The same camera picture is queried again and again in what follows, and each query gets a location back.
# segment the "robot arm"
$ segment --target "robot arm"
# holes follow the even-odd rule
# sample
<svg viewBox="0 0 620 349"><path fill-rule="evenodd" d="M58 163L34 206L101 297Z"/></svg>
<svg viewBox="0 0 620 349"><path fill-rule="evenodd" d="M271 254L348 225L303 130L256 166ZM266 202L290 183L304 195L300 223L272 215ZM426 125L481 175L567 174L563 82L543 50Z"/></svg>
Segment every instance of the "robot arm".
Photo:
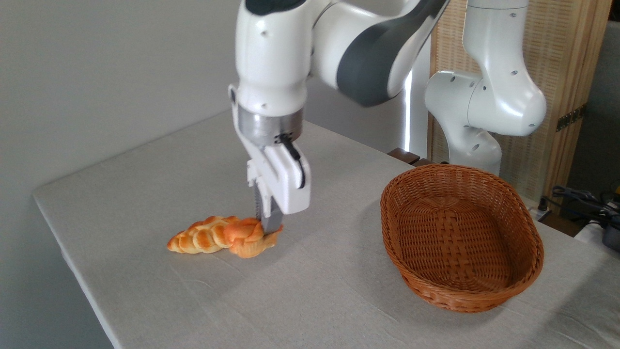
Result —
<svg viewBox="0 0 620 349"><path fill-rule="evenodd" d="M546 100L523 61L528 0L468 0L463 47L482 74L440 71L425 102L446 135L449 162L499 174L502 151L488 131L525 136L546 113Z"/></svg>
<svg viewBox="0 0 620 349"><path fill-rule="evenodd" d="M236 30L234 126L250 155L247 182L265 233L309 205L297 148L312 73L363 106L398 94L449 0L410 0L384 17L330 0L243 0Z"/></svg>

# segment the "wicker basket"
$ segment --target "wicker basket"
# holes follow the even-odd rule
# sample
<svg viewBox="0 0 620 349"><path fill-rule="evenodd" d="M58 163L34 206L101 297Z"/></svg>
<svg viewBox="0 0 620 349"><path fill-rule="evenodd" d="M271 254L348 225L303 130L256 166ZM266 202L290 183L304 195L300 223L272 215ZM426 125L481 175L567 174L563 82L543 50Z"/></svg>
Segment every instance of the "wicker basket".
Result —
<svg viewBox="0 0 620 349"><path fill-rule="evenodd" d="M516 191L488 172L426 165L381 196L383 242L425 301L481 312L523 292L543 267L543 242Z"/></svg>

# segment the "black cable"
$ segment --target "black cable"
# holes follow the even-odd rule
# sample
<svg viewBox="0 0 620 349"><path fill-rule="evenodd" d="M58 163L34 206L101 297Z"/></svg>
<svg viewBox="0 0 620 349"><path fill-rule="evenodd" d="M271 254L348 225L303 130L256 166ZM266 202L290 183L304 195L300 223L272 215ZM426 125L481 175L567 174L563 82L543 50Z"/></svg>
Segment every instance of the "black cable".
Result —
<svg viewBox="0 0 620 349"><path fill-rule="evenodd" d="M614 228L616 228L616 229L620 229L620 224L618 224L618 222L613 221L613 220L611 220L611 219L607 219L607 215L605 215L605 218L602 218L601 216L598 216L598 215L591 215L591 214L587 214L587 213L583 213L583 212L575 211L575 210L573 210L573 209L571 209L571 208L569 208L569 207L567 207L567 206L565 206L565 205L560 204L559 202L555 202L555 201L553 201L552 199L550 199L550 198L549 198L549 197L547 197L547 196L543 196L543 198L544 198L545 200L547 200L547 202L549 202L549 203L551 203L551 204L553 204L553 205L555 205L555 206L558 206L558 207L560 207L561 209L565 209L565 210L567 210L567 211L569 211L569 212L571 212L571 213L573 213L573 214L580 215L580 216L582 216L582 217L588 217L588 218L590 218L591 220L595 220L595 221L597 221L597 222L602 222L602 223L605 223L605 224L609 224L609 225L611 225L612 227L614 227Z"/></svg>

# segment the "braided bread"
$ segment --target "braided bread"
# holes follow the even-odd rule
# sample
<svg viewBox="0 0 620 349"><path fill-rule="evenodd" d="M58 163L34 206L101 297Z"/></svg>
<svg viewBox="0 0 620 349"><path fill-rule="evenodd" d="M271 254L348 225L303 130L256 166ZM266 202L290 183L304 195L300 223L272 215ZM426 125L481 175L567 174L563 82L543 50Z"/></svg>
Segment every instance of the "braided bread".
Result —
<svg viewBox="0 0 620 349"><path fill-rule="evenodd" d="M168 241L168 250L179 253L213 253L223 248L241 258L257 256L277 244L278 231L265 235L255 218L211 216L192 224Z"/></svg>

